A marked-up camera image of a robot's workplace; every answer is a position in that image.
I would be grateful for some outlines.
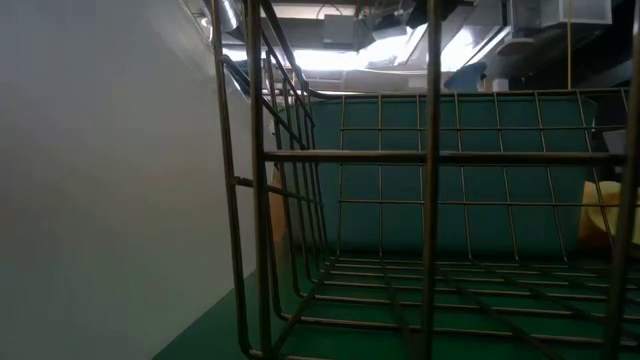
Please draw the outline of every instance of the metal bar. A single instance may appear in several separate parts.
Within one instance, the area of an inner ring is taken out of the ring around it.
[[[413,342],[411,341],[411,330],[409,329],[409,322],[404,317],[402,307],[400,307],[400,302],[398,301],[398,296],[396,295],[395,290],[393,290],[391,278],[389,278],[388,276],[387,269],[385,268],[384,261],[382,259],[382,250],[380,251],[380,268],[382,269],[382,274],[384,275],[384,283],[386,285],[387,294],[389,295],[389,300],[391,300],[391,309],[393,310],[396,322],[400,326],[402,335],[405,337],[405,340],[407,342],[407,351],[409,353],[409,357],[412,359],[417,358],[415,350],[413,348]]]
[[[378,151],[382,151],[382,95],[378,96]],[[378,199],[382,201],[382,165],[378,165]],[[378,254],[382,258],[383,205],[378,204]]]
[[[591,313],[589,313],[589,312],[587,312],[585,310],[582,310],[581,308],[579,308],[577,306],[574,306],[574,305],[571,305],[571,304],[569,304],[567,302],[561,301],[561,300],[559,300],[559,299],[557,299],[557,298],[555,298],[553,296],[549,296],[549,294],[544,293],[544,292],[540,291],[539,289],[528,285],[527,283],[525,283],[522,280],[512,279],[509,276],[501,274],[501,273],[498,273],[498,272],[495,272],[492,269],[489,269],[489,268],[486,268],[486,267],[484,267],[484,268],[487,269],[489,272],[492,272],[492,273],[500,276],[505,282],[507,282],[509,284],[512,284],[514,286],[518,286],[518,287],[521,287],[523,289],[526,289],[531,294],[531,296],[533,296],[533,297],[537,297],[539,299],[551,301],[554,304],[558,305],[559,307],[561,307],[561,308],[563,308],[563,309],[565,309],[567,311],[571,311],[578,318],[581,318],[581,319],[584,319],[584,320],[589,320],[589,321],[594,322],[596,324],[606,326],[605,324],[606,324],[606,320],[608,319],[608,317],[607,317],[607,319],[594,317],[593,315],[591,315]],[[633,339],[637,344],[640,345],[640,335],[639,334],[637,334],[634,331],[625,329],[625,328],[621,328],[620,331],[623,332],[625,336]]]
[[[622,177],[621,204],[616,224],[616,240],[613,249],[611,270],[611,288],[607,305],[607,320],[604,329],[601,357],[616,359],[619,354],[621,332],[620,318],[624,315],[625,281],[628,267],[628,253],[634,231],[636,202],[638,197],[638,164],[640,163],[640,1],[636,1],[633,27],[633,79],[629,96],[629,114],[627,120],[625,153],[626,167]]]
[[[600,295],[604,295],[607,296],[608,293],[606,290],[602,289],[603,286],[600,286],[601,284],[588,284],[588,283],[584,283],[582,281],[579,280],[575,280],[572,279],[570,277],[568,277],[567,275],[571,275],[571,276],[575,276],[574,274],[564,274],[564,273],[556,273],[556,272],[552,272],[552,271],[548,271],[545,269],[537,269],[537,271],[539,271],[540,273],[543,273],[545,275],[549,275],[551,277],[555,277],[558,278],[564,282],[566,282],[567,284],[576,287],[576,288],[582,288],[582,289],[588,289],[591,290],[593,292],[596,292]],[[627,286],[627,288],[635,288],[638,289],[638,286],[636,285],[632,285],[632,286]],[[640,300],[636,299],[636,298],[630,298],[630,297],[625,297],[624,299],[625,302],[633,304],[633,305],[640,305]]]
[[[303,123],[305,125],[304,126],[304,133],[305,133],[305,140],[307,141],[307,148],[312,148],[311,147],[311,137],[309,135],[309,132],[310,131],[313,132],[313,129],[311,129],[311,130],[309,129],[309,127],[311,125],[310,123],[306,123],[304,120],[303,120]],[[316,194],[317,194],[317,192],[316,192],[317,189],[316,189],[316,175],[315,175],[313,170],[314,170],[314,166],[317,167],[318,164],[317,163],[315,163],[315,164],[309,163],[308,165],[309,165],[309,177],[311,178],[311,179],[309,179],[310,182],[311,182],[311,194],[312,194],[311,198],[315,198]],[[322,225],[320,224],[320,212],[318,211],[318,207],[317,206],[313,206],[312,207],[310,204],[307,204],[307,206],[313,209],[313,215],[315,215],[315,225],[316,225],[316,228],[317,228],[317,235],[318,235],[316,240],[319,243],[320,251],[322,251],[323,254],[326,254],[325,253],[325,249],[324,249],[324,244],[322,242]],[[309,213],[309,216],[310,216],[310,222],[311,222],[311,224],[313,224],[313,218],[311,218],[311,216],[312,216],[311,213]]]
[[[291,87],[291,91],[289,91],[289,93],[293,93],[293,96],[295,97],[295,100],[298,102],[304,102],[303,101],[303,97],[302,95],[298,92],[298,90],[296,90],[296,86],[293,83],[293,81],[291,80],[291,77],[289,76],[289,73],[287,73],[287,69],[284,68],[284,65],[282,64],[282,61],[280,61],[280,58],[278,56],[275,56],[275,49],[273,48],[273,45],[271,45],[271,42],[269,41],[269,38],[267,37],[267,35],[263,32],[262,33],[262,41],[264,42],[265,46],[267,47],[267,50],[270,51],[272,54],[274,54],[274,59],[275,59],[275,63],[276,66],[278,67],[278,70],[280,70],[280,73],[282,74],[282,77],[284,78],[284,81],[286,81],[289,86]],[[307,109],[303,106],[302,110],[304,111],[305,116],[307,117],[307,119],[309,119],[309,121],[311,122],[311,124],[313,126],[315,126],[315,122],[313,121],[313,117],[311,116],[311,107],[309,107],[309,110],[307,111]]]
[[[244,83],[244,85],[246,87],[250,87],[251,81],[249,81],[249,78],[247,78],[247,76],[244,74],[244,72],[242,72],[242,70],[240,70],[240,68],[238,68],[238,65],[236,65],[233,60],[231,60],[228,56],[223,55],[223,61],[225,66],[227,67],[227,69],[234,75],[235,79],[239,79],[241,82]],[[300,146],[301,149],[306,149],[306,147],[304,146],[304,144],[302,143],[302,140],[300,140],[300,138],[298,138],[294,133],[293,133],[293,129],[291,129],[291,127],[289,125],[287,125],[287,123],[285,123],[285,121],[282,119],[282,117],[280,116],[280,114],[278,114],[278,112],[276,111],[276,109],[274,109],[271,104],[269,104],[269,101],[267,99],[264,98],[264,96],[262,96],[262,92],[260,92],[260,98],[258,99],[262,105],[264,106],[265,109],[267,109],[267,111],[269,112],[269,114],[271,114],[271,116],[273,116],[273,118],[275,119],[275,121],[282,126],[282,128],[289,134],[291,134],[293,136],[293,140]]]
[[[355,298],[355,297],[347,297],[347,296],[327,296],[327,295],[316,295],[314,297],[315,301],[321,302],[331,302],[331,303],[345,303],[345,304],[359,304],[359,305],[371,305],[371,306],[389,306],[393,305],[389,300],[382,299],[371,299],[371,298]],[[406,307],[421,307],[422,303],[417,301],[398,301],[400,306]],[[442,311],[453,311],[453,312],[478,312],[482,311],[482,309],[477,305],[460,305],[460,304],[434,304],[434,309],[442,310]],[[524,308],[512,308],[512,307],[492,307],[492,309],[498,314],[504,315],[516,315],[516,316],[535,316],[535,317],[548,317],[548,318],[558,318],[558,319],[575,319],[575,315],[566,310],[547,310],[547,309],[524,309]],[[591,315],[605,318],[606,314],[602,313],[591,313]],[[640,316],[625,316],[624,321],[631,323],[640,323]]]
[[[296,311],[293,313],[293,315],[287,316],[288,321],[287,321],[286,327],[282,330],[282,332],[280,333],[280,336],[278,336],[276,341],[273,343],[273,350],[275,354],[278,354],[280,352],[280,349],[282,349],[282,346],[287,341],[287,338],[289,337],[289,335],[291,335],[293,328],[296,326],[296,324],[299,322],[300,318],[302,317],[302,313],[304,312],[304,309],[314,298],[315,294],[320,289],[320,286],[322,286],[322,284],[325,282],[326,278],[328,277],[328,274],[329,272],[327,271],[320,275],[320,278],[315,284],[313,284],[313,286],[311,287],[311,290],[309,290],[309,293],[307,293],[307,296],[305,296],[305,298],[300,302],[300,304],[298,304],[298,307],[296,308]]]
[[[234,177],[232,179],[232,182],[235,185],[238,185],[238,186],[249,187],[249,188],[253,187],[253,180],[247,179],[247,178],[241,178],[241,177],[237,177],[236,176],[236,177]],[[281,188],[275,187],[273,185],[267,185],[267,190],[269,192],[271,192],[271,193],[282,195],[282,196],[286,196],[286,197],[290,197],[292,199],[298,199],[298,200],[302,200],[302,201],[306,201],[306,202],[311,202],[311,203],[314,203],[314,204],[317,203],[317,201],[311,200],[311,199],[306,198],[304,196],[300,196],[300,195],[298,195],[296,193],[292,193],[291,191],[285,190],[284,184],[283,184],[282,187],[283,188],[281,189]]]
[[[340,115],[340,128],[344,127],[345,97],[342,97],[342,111]],[[340,151],[344,150],[344,132],[340,130]],[[338,200],[342,199],[342,163],[338,165]],[[342,203],[338,203],[338,240],[336,244],[336,257],[340,256],[340,245],[342,245]]]
[[[359,289],[384,289],[385,285],[377,283],[360,283],[360,282],[348,282],[348,281],[325,281],[327,286],[337,286],[344,288],[359,288]],[[402,291],[422,291],[420,286],[410,285],[394,285],[394,289]],[[439,294],[455,294],[456,290],[446,287],[436,287],[436,293]],[[517,297],[517,298],[531,298],[531,293],[523,291],[507,291],[507,290],[483,290],[483,289],[469,289],[470,292],[483,296],[497,296],[497,297]],[[586,302],[606,302],[605,296],[599,295],[575,295],[575,294],[560,294],[549,293],[547,294],[552,298],[566,300],[566,301],[586,301]]]
[[[420,164],[427,153],[417,151],[271,151],[266,152],[267,161],[286,162],[333,162],[333,163],[384,163]],[[624,155],[606,153],[500,153],[500,152],[441,152],[440,162],[445,165],[477,166],[540,166],[540,165],[621,165]]]
[[[269,89],[273,91],[274,82],[273,82],[273,69],[271,67],[271,62],[268,59],[265,59],[265,63],[263,64],[265,68],[267,68],[267,85]],[[277,103],[275,98],[275,93],[271,94],[271,101],[273,108],[277,111]],[[265,172],[265,183],[267,184],[268,191],[268,179],[266,179]],[[278,264],[276,260],[276,251],[275,251],[275,242],[273,238],[273,221],[271,218],[271,208],[265,214],[267,217],[267,251],[269,256],[269,286],[271,292],[271,304],[273,305],[273,312],[277,317],[282,319],[282,304],[280,302],[280,284],[278,282]]]
[[[249,354],[249,329],[247,324],[247,302],[244,288],[244,270],[242,268],[242,246],[240,242],[240,221],[238,219],[238,197],[234,184],[233,146],[231,142],[231,127],[229,124],[229,107],[222,62],[222,35],[220,29],[220,4],[212,2],[211,18],[213,28],[213,54],[218,95],[218,115],[220,116],[220,134],[222,137],[222,157],[224,162],[224,179],[227,192],[227,213],[229,214],[229,229],[231,242],[231,266],[233,270],[233,288],[235,293],[236,328],[240,350]]]
[[[586,125],[586,122],[584,119],[584,109],[582,108],[582,96],[580,96],[580,90],[576,90],[576,97],[578,98],[580,120],[582,121],[582,125]],[[589,134],[589,131],[585,130],[584,139],[587,144],[587,151],[589,153],[592,153],[591,140],[589,139],[590,137],[591,135]],[[600,181],[598,180],[598,172],[596,171],[596,168],[591,168],[591,171],[593,173],[593,182],[596,185],[596,194],[598,195],[598,204],[604,204],[604,200],[602,197],[602,189],[600,188]],[[609,245],[611,246],[611,248],[613,248],[613,236],[611,235],[611,229],[609,226],[609,219],[607,218],[607,212],[604,211],[603,207],[600,208],[600,212],[602,214],[602,219],[603,219],[605,231],[607,233],[607,237],[609,238]]]
[[[287,41],[286,36],[284,36],[284,31],[282,30],[282,27],[280,26],[280,22],[278,21],[278,15],[273,9],[273,5],[271,5],[271,2],[263,1],[262,10],[264,11],[264,15],[266,16],[269,22],[269,25],[271,25],[271,29],[273,30],[273,33],[276,36],[276,39],[278,39],[278,42],[280,43],[280,47],[282,48],[282,51],[284,52],[284,55],[287,58],[287,61],[291,65],[291,68],[293,68],[293,72],[296,74],[298,79],[300,79],[301,82],[303,82],[304,75],[302,74],[300,67],[296,63],[296,58],[295,56],[293,56],[293,51],[291,50],[291,46],[289,45],[289,42]]]
[[[421,200],[359,200],[359,199],[343,199],[343,203],[361,203],[361,204],[397,204],[397,205],[422,205]],[[618,207],[619,204],[587,204],[587,203],[552,203],[552,202],[527,202],[527,201],[438,201],[440,205],[495,205],[495,206],[551,206],[551,207]]]
[[[426,194],[423,222],[424,286],[422,291],[423,314],[422,357],[431,359],[433,351],[433,303],[435,298],[435,259],[438,236],[438,160],[440,152],[440,46],[442,42],[441,1],[429,0],[429,64],[427,72],[429,149],[422,156],[426,161],[427,176],[422,183]]]
[[[605,88],[605,89],[580,89],[580,92],[588,95],[611,95],[620,90],[620,88]],[[549,90],[535,90],[542,95],[549,96],[575,96],[575,90],[567,90],[567,89],[549,89]],[[525,97],[525,96],[533,96],[534,90],[510,90],[510,91],[496,91],[498,96],[500,97]],[[377,93],[348,93],[348,94],[331,94],[326,92],[318,92],[315,90],[311,90],[311,95],[313,97],[323,100],[333,100],[339,99],[342,96],[346,96],[348,99],[354,100],[362,100],[362,99],[375,99],[378,97]],[[390,99],[411,99],[416,95],[413,93],[389,93],[385,94],[385,97]],[[419,93],[418,95],[425,96],[425,93]],[[459,92],[458,96],[465,98],[478,98],[478,97],[486,97],[487,93],[483,92]],[[441,95],[442,99],[450,99],[453,97],[451,93],[445,93]]]
[[[500,152],[504,152],[504,143],[502,142],[502,129],[500,128],[500,107],[498,106],[498,95],[493,93],[493,104],[496,111],[496,124],[498,125],[498,142],[500,143]],[[509,191],[509,177],[507,176],[507,170],[502,168],[502,177],[504,179],[504,189],[507,196],[507,202],[511,202],[511,191]],[[511,205],[507,205],[507,212],[509,213],[509,232],[511,233],[511,241],[513,243],[513,256],[516,261],[520,260],[518,256],[518,239],[516,237],[515,226],[513,224],[513,209]]]
[[[538,127],[540,128],[540,142],[542,145],[542,152],[546,153],[547,152],[547,143],[544,139],[544,129],[542,126],[542,113],[540,112],[540,101],[538,99],[538,93],[534,92],[534,100],[536,102],[536,115],[538,118]],[[559,206],[556,203],[556,195],[555,195],[555,191],[553,191],[553,181],[551,178],[551,170],[549,169],[549,167],[545,167],[545,171],[547,172],[547,182],[549,184],[549,192],[551,193],[551,203],[553,204],[553,215],[556,221],[556,229],[558,230],[558,239],[560,240],[560,248],[562,249],[562,257],[564,259],[565,262],[568,261],[567,259],[567,253],[565,252],[564,249],[564,240],[562,238],[562,229],[560,228],[560,218],[558,217],[558,208],[557,206]]]
[[[356,261],[356,262],[378,262],[378,259],[374,258],[353,258],[353,257],[341,257],[343,261]],[[387,263],[398,263],[398,264],[414,264],[414,265],[422,265],[421,261],[416,260],[403,260],[403,259],[387,259],[385,260]],[[437,261],[437,265],[473,265],[474,263],[468,261]],[[519,267],[520,263],[480,263],[481,265],[486,266],[502,266],[502,267]],[[561,268],[561,269],[570,269],[572,263],[561,263],[561,264],[530,264],[531,267],[540,267],[540,268]],[[601,266],[580,266],[580,269],[584,269],[586,271],[609,271],[608,267]]]
[[[317,317],[301,317],[300,324],[305,325],[322,325],[329,327],[350,328],[356,330],[374,330],[374,331],[399,331],[398,325],[370,322],[370,321],[353,321],[353,320],[335,320],[325,319]],[[409,330],[413,333],[422,332],[422,328],[419,326],[410,326]],[[467,329],[453,329],[453,328],[434,328],[433,333],[435,335],[457,335],[457,336],[478,336],[487,339],[513,339],[511,332],[504,331],[491,331],[491,330],[467,330]],[[574,336],[556,336],[556,335],[544,335],[544,334],[530,334],[534,339],[563,345],[579,345],[579,346],[600,346],[602,341],[600,339],[574,337]],[[620,346],[625,349],[634,350],[635,343],[630,341],[621,341]]]
[[[444,279],[450,283],[463,297],[466,297],[467,299],[471,300],[473,303],[476,304],[476,306],[478,306],[480,309],[482,309],[482,311],[488,315],[489,317],[491,317],[493,320],[495,320],[496,322],[498,322],[500,325],[506,327],[507,329],[509,329],[509,331],[511,332],[511,334],[513,334],[514,336],[518,337],[520,340],[524,341],[525,343],[527,343],[528,345],[530,345],[531,347],[533,347],[534,349],[540,351],[547,359],[555,359],[555,360],[560,360],[560,359],[564,359],[562,356],[560,356],[559,354],[557,354],[555,351],[553,351],[551,348],[549,348],[547,345],[543,344],[542,342],[540,342],[540,340],[532,337],[531,335],[529,335],[526,331],[524,331],[522,328],[520,328],[519,326],[517,326],[516,324],[512,323],[511,321],[509,321],[507,318],[503,317],[502,315],[498,314],[496,311],[494,311],[491,306],[485,304],[482,300],[480,300],[479,297],[477,297],[475,294],[469,292],[468,290],[466,290],[464,287],[460,286],[458,283],[456,283],[456,281],[454,281],[453,279],[451,279],[449,277],[449,275],[447,275],[447,273],[443,273],[443,277]]]
[[[459,109],[459,102],[458,102],[458,95],[456,93],[454,93],[454,101],[455,101],[455,108],[456,108],[456,128],[460,129],[460,109]],[[458,151],[460,153],[462,153],[462,133],[460,130],[457,131],[457,138],[458,138]],[[465,185],[465,178],[464,178],[464,166],[460,166],[460,184],[462,186],[462,201],[463,203],[467,202],[467,187]],[[469,257],[469,259],[473,258],[473,255],[471,253],[471,227],[469,226],[469,209],[467,208],[466,205],[463,205],[463,210],[464,210],[464,232],[465,232],[465,238],[467,240],[467,256]]]
[[[264,158],[264,126],[262,105],[262,61],[260,60],[260,2],[249,0],[247,5],[247,58],[249,59],[249,96],[251,98],[251,150],[253,168],[253,208],[256,233],[256,274],[258,277],[258,303],[260,349],[266,358],[271,352],[271,314],[269,311],[269,274],[267,259],[268,224],[264,214],[269,211],[267,176]]]
[[[294,103],[294,109],[295,109],[295,118],[296,118],[296,125],[298,126],[298,136],[300,138],[302,138],[302,126],[306,125],[305,122],[300,122],[300,104],[298,102]],[[307,163],[303,163],[302,164],[302,186],[304,188],[304,195],[307,198],[310,198],[309,196],[309,179],[307,178]],[[311,211],[311,204],[307,203],[307,215],[309,216],[309,230],[310,230],[310,236],[311,236],[311,250],[312,250],[312,254],[313,254],[313,259],[314,259],[314,264],[316,266],[316,270],[318,270],[319,267],[319,262],[318,262],[318,253],[316,251],[316,235],[315,235],[315,229],[314,229],[314,222],[313,222],[313,212]]]
[[[543,130],[622,130],[624,129],[624,125],[601,125],[601,126],[548,126],[543,128]],[[374,127],[345,127],[342,128],[342,131],[376,131],[377,128]],[[539,127],[536,126],[518,126],[518,127],[502,127],[500,130],[503,131],[532,131],[539,130]],[[427,128],[423,127],[387,127],[384,128],[383,131],[426,131]],[[488,127],[460,127],[451,128],[451,127],[443,127],[440,128],[440,131],[496,131],[497,127],[488,126]]]
[[[437,269],[436,271],[450,271],[450,270],[446,270],[446,269]],[[513,272],[504,272],[504,271],[495,271],[496,274],[507,274],[507,273],[513,273]],[[382,278],[384,277],[383,274],[381,273],[368,273],[368,272],[353,272],[353,271],[331,271],[332,275],[337,275],[337,276],[352,276],[352,277],[363,277],[363,278]],[[390,278],[393,279],[405,279],[405,280],[420,280],[421,277],[418,275],[404,275],[404,274],[389,274],[388,275]],[[435,276],[436,280],[444,280],[444,278],[442,276]],[[454,278],[454,280],[457,281],[463,281],[463,282],[475,282],[475,283],[487,283],[487,284],[495,284],[495,283],[510,283],[512,281],[512,279],[508,279],[505,280],[503,278],[472,278],[472,277],[456,277]],[[571,285],[571,283],[567,282],[567,281],[542,281],[542,280],[517,280],[518,282],[520,282],[521,284],[526,284],[526,285],[536,285],[536,286],[550,286],[550,287],[557,287],[557,286],[568,286]],[[591,290],[594,290],[596,288],[608,288],[609,285],[605,285],[605,284],[584,284],[584,287],[588,287]],[[633,289],[633,290],[637,290],[638,288],[636,286],[627,286],[627,289]]]
[[[289,106],[289,95],[287,90],[287,83],[282,83],[283,93],[285,94],[283,97],[284,100],[284,110],[287,115],[287,123],[291,124],[291,109]],[[289,150],[293,151],[295,145],[292,139],[292,133],[289,134]],[[300,179],[298,177],[298,164],[291,164],[291,168],[293,170],[293,187],[296,194],[301,194],[300,192]],[[302,201],[298,199],[298,218],[300,219],[300,236],[302,239],[302,260],[304,261],[304,270],[307,280],[311,281],[311,269],[309,268],[309,258],[307,256],[307,232],[305,230],[305,221],[304,221],[304,213],[302,210]]]
[[[467,267],[461,267],[461,268],[457,268],[455,267],[455,265],[466,265],[466,264],[454,264],[454,265],[448,265],[448,264],[441,264],[439,262],[436,262],[436,265],[441,265],[441,266],[454,266],[454,267],[448,267],[448,268],[442,268],[442,270],[446,270],[446,271],[455,271],[455,272],[486,272],[483,269],[475,269],[475,268],[467,268]],[[488,266],[488,267],[499,267],[500,269],[496,271],[499,273],[505,273],[505,274],[523,274],[523,275],[542,275],[542,274],[546,274],[546,275],[558,275],[558,276],[574,276],[574,277],[586,277],[586,278],[601,278],[601,276],[597,275],[597,274],[593,274],[590,272],[587,273],[576,273],[576,272],[568,272],[571,271],[572,269],[567,268],[565,271],[551,271],[551,270],[546,270],[546,267],[540,267],[540,266],[536,266],[535,264],[526,264],[526,263],[519,263],[519,264],[514,264],[514,267],[516,267],[515,270],[511,270],[511,269],[504,269],[507,268],[507,266],[504,266],[504,264],[483,264],[484,266]],[[527,267],[530,268],[530,270],[519,270],[517,269],[517,267]],[[354,268],[354,269],[371,269],[371,270],[380,270],[380,267],[377,265],[362,265],[362,264],[344,264],[344,263],[336,263],[335,265],[336,268]],[[386,266],[386,268],[388,270],[403,270],[403,271],[423,271],[423,267],[422,266],[398,266],[398,265],[391,265],[391,266]]]
[[[277,106],[278,105],[277,105],[277,99],[276,99],[276,94],[275,94],[275,81],[274,81],[274,76],[273,76],[273,64],[271,63],[271,56],[274,56],[274,57],[277,57],[277,56],[272,51],[267,51],[266,55],[267,55],[266,56],[267,75],[269,77],[269,90],[271,92],[271,104],[272,104],[273,108],[277,110]],[[274,128],[275,128],[275,135],[276,135],[276,148],[278,150],[282,150],[282,134],[280,132],[280,127],[278,125],[275,125]],[[279,166],[279,170],[280,170],[280,180],[281,180],[282,188],[283,189],[288,189],[285,164],[284,163],[278,163],[278,166]],[[284,210],[285,222],[286,222],[285,226],[286,226],[286,229],[287,229],[287,237],[288,237],[288,242],[289,242],[289,256],[291,257],[291,260],[290,260],[290,263],[291,263],[291,282],[292,282],[292,286],[293,286],[293,292],[295,294],[300,294],[300,283],[299,283],[299,280],[298,280],[298,267],[297,267],[297,264],[296,264],[296,254],[295,254],[295,249],[294,249],[294,246],[293,246],[293,229],[291,227],[291,209],[289,207],[289,199],[287,197],[283,197],[282,198],[282,207],[283,207],[283,210]],[[276,314],[281,314],[281,313],[282,313],[282,309],[280,309],[279,311],[276,310]]]
[[[313,106],[311,105],[311,94],[309,93],[309,85],[307,83],[307,101],[309,103],[309,114],[312,115],[313,114]],[[316,149],[316,135],[315,135],[315,124],[313,122],[311,122],[312,125],[312,131],[311,131],[311,149],[315,150]],[[322,205],[322,189],[320,186],[320,168],[319,165],[317,163],[314,164],[315,166],[315,181],[316,181],[316,186],[318,189],[318,203],[317,206],[320,210],[320,221],[322,223],[321,225],[321,230],[322,230],[322,238],[324,241],[324,257],[326,259],[327,257],[327,249],[329,247],[329,240],[327,239],[327,223],[325,221],[325,217],[324,217],[324,205]]]

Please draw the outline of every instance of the white wall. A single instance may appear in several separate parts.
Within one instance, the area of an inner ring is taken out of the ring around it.
[[[0,1],[0,359],[150,358],[232,287],[213,60],[179,1]]]

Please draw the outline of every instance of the ceiling light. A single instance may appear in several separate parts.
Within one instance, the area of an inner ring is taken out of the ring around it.
[[[303,70],[353,70],[363,67],[354,51],[295,50],[293,55]]]
[[[504,39],[507,35],[509,35],[510,32],[511,32],[510,26],[507,26],[504,29],[502,29],[502,31],[495,38],[493,38],[493,40],[491,40],[490,43],[484,46],[482,50],[480,50],[473,58],[471,58],[467,62],[467,64],[473,64],[482,60],[482,58],[485,57],[489,53],[489,51],[491,51],[496,45],[498,45],[498,43],[502,41],[502,39]]]
[[[442,71],[456,71],[473,56],[473,36],[462,28],[442,52]]]
[[[415,50],[416,45],[418,45],[418,42],[420,42],[420,39],[422,39],[426,30],[427,30],[427,24],[422,24],[411,32],[411,35],[409,35],[409,40],[407,40],[407,44],[405,45],[404,49],[396,57],[396,62],[394,65],[400,65],[402,63],[407,62],[407,60],[409,60],[411,53],[413,53],[413,50]]]

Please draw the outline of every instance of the green floor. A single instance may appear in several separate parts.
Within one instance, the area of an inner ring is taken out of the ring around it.
[[[284,311],[293,313],[299,299],[291,291],[291,271],[287,264],[281,264],[281,294]],[[392,271],[402,274],[407,271]],[[247,278],[247,312],[251,329],[251,344],[256,347],[258,342],[257,324],[257,296],[255,274]],[[469,275],[451,272],[451,276],[460,277],[491,277],[489,275]],[[514,275],[519,280],[549,280],[543,276]],[[377,278],[363,279],[354,276],[332,276],[335,281],[358,281],[369,283],[382,283]],[[589,280],[591,283],[603,283],[597,280]],[[419,285],[418,280],[394,279],[394,285]],[[310,288],[309,283],[302,284],[302,290]],[[444,282],[438,282],[437,287],[446,287]],[[504,284],[464,283],[465,288],[487,290],[518,290]],[[539,287],[546,293],[556,294],[590,294],[589,290],[568,289],[566,287]],[[350,288],[323,287],[319,295],[352,296],[378,298],[387,300],[384,289],[352,290]],[[640,297],[637,290],[631,291],[629,296]],[[399,291],[400,301],[420,301],[420,292]],[[512,298],[481,296],[482,300],[492,307],[519,307],[546,310],[561,310],[557,305],[538,301],[530,298]],[[457,294],[437,294],[436,303],[466,304],[472,303]],[[571,301],[571,304],[584,310],[602,313],[603,303],[587,301]],[[419,324],[419,308],[404,307],[404,316],[411,325]],[[640,315],[640,308],[629,307],[626,315]],[[311,317],[331,317],[345,320],[375,321],[395,324],[394,312],[390,306],[362,306],[337,304],[327,302],[312,302],[304,313]],[[582,336],[600,338],[602,328],[594,323],[583,320],[551,319],[539,316],[508,316],[509,320],[531,334],[544,334],[556,336]],[[284,323],[275,316],[272,317],[273,338],[277,337]],[[640,321],[633,320],[626,323],[629,329],[640,332]],[[438,311],[435,314],[435,327],[447,327],[457,329],[478,329],[507,331],[494,319],[480,312]],[[418,336],[412,336],[412,346],[417,347]],[[235,324],[235,302],[233,292],[229,292],[215,306],[209,309],[191,326],[177,336],[165,349],[155,356],[156,360],[163,359],[244,359],[238,349]],[[551,347],[567,359],[596,359],[597,347],[584,345],[565,346],[551,344]],[[286,342],[283,353],[299,356],[331,358],[331,359],[407,359],[407,341],[401,333],[361,331],[349,329],[336,329],[321,326],[297,326],[289,340]],[[493,338],[479,338],[470,336],[438,335],[434,341],[435,359],[543,359],[544,356],[533,350],[521,341],[508,339],[496,340]],[[638,353],[623,353],[623,359],[638,359]]]

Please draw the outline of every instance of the light fixture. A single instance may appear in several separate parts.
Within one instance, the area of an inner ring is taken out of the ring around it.
[[[353,70],[364,67],[354,51],[295,50],[296,63],[304,70]]]
[[[418,42],[420,42],[420,39],[422,39],[422,37],[424,36],[424,33],[426,32],[426,30],[427,30],[427,24],[422,24],[417,28],[415,28],[413,31],[411,31],[411,35],[409,35],[409,40],[407,40],[407,43],[404,49],[396,57],[396,61],[394,65],[400,65],[400,64],[406,63],[407,60],[409,60],[411,53],[413,53],[413,50],[418,45]]]
[[[222,53],[227,55],[233,61],[244,61],[247,60],[247,52],[246,50],[235,50],[229,48],[222,48]],[[260,58],[265,59],[267,57],[264,50],[260,54]]]
[[[456,71],[473,56],[473,36],[468,29],[462,28],[449,42],[442,55],[442,71]]]
[[[506,26],[488,44],[483,46],[482,50],[480,50],[473,58],[471,58],[469,61],[467,61],[467,63],[465,65],[473,64],[473,63],[476,63],[476,62],[482,60],[482,58],[485,57],[489,53],[489,51],[491,51],[496,45],[498,45],[498,43],[500,41],[502,41],[502,39],[504,39],[507,35],[509,35],[509,33],[511,33],[511,27],[510,26]]]

